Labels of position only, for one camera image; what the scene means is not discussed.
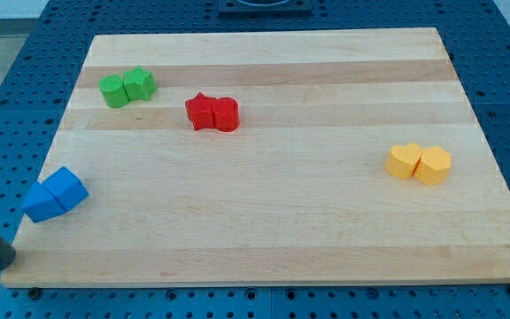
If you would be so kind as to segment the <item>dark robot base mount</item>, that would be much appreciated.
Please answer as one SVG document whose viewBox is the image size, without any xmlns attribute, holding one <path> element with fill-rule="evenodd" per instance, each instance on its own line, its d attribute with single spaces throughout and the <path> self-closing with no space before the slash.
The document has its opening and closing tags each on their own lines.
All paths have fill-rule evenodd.
<svg viewBox="0 0 510 319">
<path fill-rule="evenodd" d="M 309 13 L 312 11 L 312 3 L 312 0 L 219 0 L 218 14 Z"/>
</svg>

